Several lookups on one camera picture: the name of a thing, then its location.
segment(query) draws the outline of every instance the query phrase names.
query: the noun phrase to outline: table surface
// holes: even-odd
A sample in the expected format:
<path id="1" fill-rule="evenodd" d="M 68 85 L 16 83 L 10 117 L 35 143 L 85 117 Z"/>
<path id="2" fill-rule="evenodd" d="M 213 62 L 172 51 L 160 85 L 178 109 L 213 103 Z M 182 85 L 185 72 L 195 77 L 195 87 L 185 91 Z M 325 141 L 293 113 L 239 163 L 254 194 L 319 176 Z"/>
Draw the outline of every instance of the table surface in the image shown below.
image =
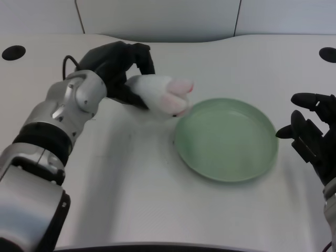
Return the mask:
<path id="1" fill-rule="evenodd" d="M 32 108 L 61 79 L 65 55 L 117 41 L 102 35 L 9 36 L 26 47 L 17 61 L 0 59 L 0 149 L 18 134 Z M 276 129 L 290 123 L 297 92 L 335 93 L 336 65 L 319 50 L 336 36 L 253 35 L 210 43 L 149 43 L 156 73 L 192 78 L 193 102 L 229 97 L 263 111 Z M 68 72 L 74 67 L 69 62 Z M 136 67 L 128 76 L 139 74 Z M 324 132 L 327 126 L 304 111 Z M 290 140 L 276 165 L 238 184 L 207 180 L 176 154 L 178 119 L 145 122 L 143 115 L 104 99 L 85 125 L 66 167 L 71 208 L 57 247 L 124 242 L 183 242 L 246 251 L 321 251 L 331 235 L 323 216 L 323 186 Z"/>

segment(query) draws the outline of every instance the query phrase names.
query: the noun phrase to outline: robotic hand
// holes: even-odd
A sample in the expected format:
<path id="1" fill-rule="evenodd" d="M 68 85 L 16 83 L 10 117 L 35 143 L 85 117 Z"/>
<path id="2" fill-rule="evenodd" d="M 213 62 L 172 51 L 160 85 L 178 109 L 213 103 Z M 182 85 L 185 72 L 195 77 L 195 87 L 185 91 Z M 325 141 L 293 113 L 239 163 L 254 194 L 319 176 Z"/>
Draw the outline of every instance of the robotic hand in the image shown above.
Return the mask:
<path id="1" fill-rule="evenodd" d="M 61 187 L 84 124 L 104 98 L 148 109 L 125 85 L 134 64 L 154 74 L 149 46 L 111 43 L 89 51 L 77 71 L 51 86 L 0 156 L 0 251 L 53 251 L 70 207 Z"/>
<path id="2" fill-rule="evenodd" d="M 300 107 L 316 112 L 322 122 L 329 125 L 324 135 L 311 120 L 295 110 L 291 125 L 280 129 L 276 137 L 294 139 L 293 148 L 303 160 L 310 162 L 322 184 L 325 198 L 324 215 L 332 233 L 332 247 L 336 251 L 336 98 L 313 93 L 297 93 L 291 101 Z"/>

